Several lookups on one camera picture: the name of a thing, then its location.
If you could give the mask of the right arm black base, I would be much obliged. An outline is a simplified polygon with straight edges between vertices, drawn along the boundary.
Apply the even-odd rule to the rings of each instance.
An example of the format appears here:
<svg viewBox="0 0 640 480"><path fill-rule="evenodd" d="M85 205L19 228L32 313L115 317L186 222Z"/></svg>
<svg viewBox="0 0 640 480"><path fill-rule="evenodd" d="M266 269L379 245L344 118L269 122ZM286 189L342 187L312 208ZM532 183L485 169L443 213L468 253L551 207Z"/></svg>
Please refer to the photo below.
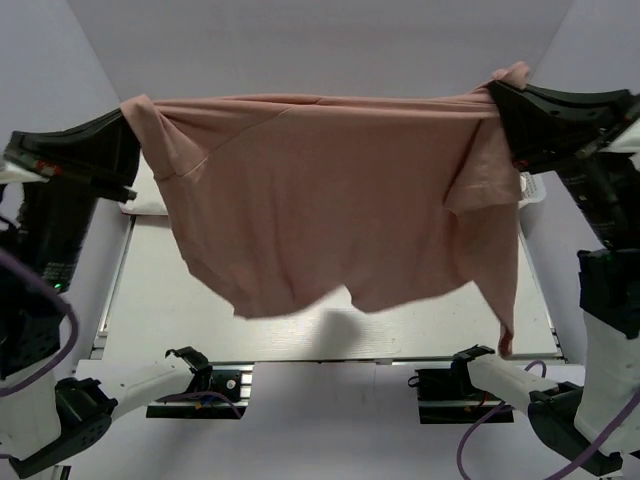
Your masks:
<svg viewBox="0 0 640 480"><path fill-rule="evenodd" d="M479 390L465 393L445 368L418 369L407 385L416 393L424 425L472 425L500 403L493 394Z"/></svg>

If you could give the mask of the pink t shirt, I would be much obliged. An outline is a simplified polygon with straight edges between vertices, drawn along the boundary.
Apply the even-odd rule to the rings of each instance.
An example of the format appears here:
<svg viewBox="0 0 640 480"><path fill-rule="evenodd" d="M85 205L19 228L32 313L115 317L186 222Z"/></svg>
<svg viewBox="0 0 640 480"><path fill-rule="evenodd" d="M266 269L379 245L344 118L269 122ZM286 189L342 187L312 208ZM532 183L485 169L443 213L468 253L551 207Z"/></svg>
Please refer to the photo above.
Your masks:
<svg viewBox="0 0 640 480"><path fill-rule="evenodd" d="M386 99L249 95L121 111L189 272L246 319L337 288L375 313L474 283L512 350L520 176L487 85Z"/></svg>

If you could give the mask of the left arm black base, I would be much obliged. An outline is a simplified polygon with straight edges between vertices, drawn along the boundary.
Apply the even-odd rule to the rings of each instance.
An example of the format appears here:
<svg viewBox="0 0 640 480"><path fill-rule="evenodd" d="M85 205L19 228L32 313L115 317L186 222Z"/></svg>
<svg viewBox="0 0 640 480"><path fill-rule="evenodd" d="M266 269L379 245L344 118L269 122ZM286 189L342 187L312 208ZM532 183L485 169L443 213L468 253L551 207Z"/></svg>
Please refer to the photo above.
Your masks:
<svg viewBox="0 0 640 480"><path fill-rule="evenodd" d="M239 420L249 403L252 365L214 365L208 385L200 392L190 386L187 396L150 404L148 419Z"/></svg>

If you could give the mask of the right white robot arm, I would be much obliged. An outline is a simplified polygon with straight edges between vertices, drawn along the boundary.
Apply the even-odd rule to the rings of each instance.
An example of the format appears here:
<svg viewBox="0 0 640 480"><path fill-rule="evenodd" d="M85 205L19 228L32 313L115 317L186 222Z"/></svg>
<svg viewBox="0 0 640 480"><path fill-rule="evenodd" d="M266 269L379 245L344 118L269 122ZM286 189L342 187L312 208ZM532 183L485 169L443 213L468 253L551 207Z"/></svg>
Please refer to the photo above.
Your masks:
<svg viewBox="0 0 640 480"><path fill-rule="evenodd" d="M453 358L452 388L466 399L494 395L528 417L568 471L603 477L639 453L639 98L503 81L489 91L515 167L555 172L601 242L578 254L585 378L557 383L475 346Z"/></svg>

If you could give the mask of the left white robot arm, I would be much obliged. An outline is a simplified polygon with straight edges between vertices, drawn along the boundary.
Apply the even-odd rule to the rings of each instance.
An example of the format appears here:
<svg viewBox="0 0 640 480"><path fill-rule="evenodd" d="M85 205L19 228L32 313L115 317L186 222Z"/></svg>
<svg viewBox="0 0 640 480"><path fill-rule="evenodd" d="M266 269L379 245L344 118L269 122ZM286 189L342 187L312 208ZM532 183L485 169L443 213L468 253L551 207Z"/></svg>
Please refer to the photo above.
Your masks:
<svg viewBox="0 0 640 480"><path fill-rule="evenodd" d="M64 294L96 205L134 198L139 154L117 110L65 131L16 131L2 154L2 181L20 184L23 200L1 223L1 442L22 479L89 448L131 410L210 390L211 365L190 347L113 387L54 374L79 337Z"/></svg>

